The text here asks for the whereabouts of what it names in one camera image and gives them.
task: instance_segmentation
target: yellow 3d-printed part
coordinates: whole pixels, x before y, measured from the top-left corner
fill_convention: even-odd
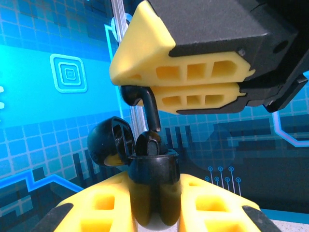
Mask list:
[[[163,21],[142,1],[112,60],[113,84],[150,87],[158,109],[173,114],[220,108],[245,95],[236,83],[255,70],[236,52],[170,57],[175,46]]]
[[[236,83],[200,86],[152,87],[158,109],[176,114],[179,109],[214,109],[245,95]]]
[[[260,232],[242,209],[260,210],[257,204],[188,174],[181,174],[180,182],[179,232]],[[62,201],[58,206],[72,203],[73,208],[55,232],[136,232],[128,186],[123,172]]]
[[[62,201],[74,206],[55,232],[136,232],[127,179],[117,174]]]
[[[179,232],[260,232],[241,208],[257,204],[188,174],[181,185]]]

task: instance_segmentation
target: gray surface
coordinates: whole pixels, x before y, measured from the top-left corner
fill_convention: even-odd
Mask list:
[[[309,232],[309,224],[300,224],[300,223],[276,221],[276,220],[273,220],[273,222],[279,227],[279,229],[282,232]],[[176,232],[176,231],[177,231],[177,224],[161,232]],[[147,230],[139,226],[139,232],[153,232],[153,231]]]

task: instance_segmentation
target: pixel art background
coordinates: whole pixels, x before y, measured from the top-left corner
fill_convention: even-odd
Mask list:
[[[125,11],[133,15],[139,2],[124,1]],[[125,169],[98,167],[86,144],[101,121],[130,121],[109,79],[112,17],[109,0],[0,0],[1,231],[29,231],[72,189]],[[160,135],[180,154],[182,173],[264,209],[308,214],[308,91],[278,114],[160,112]]]

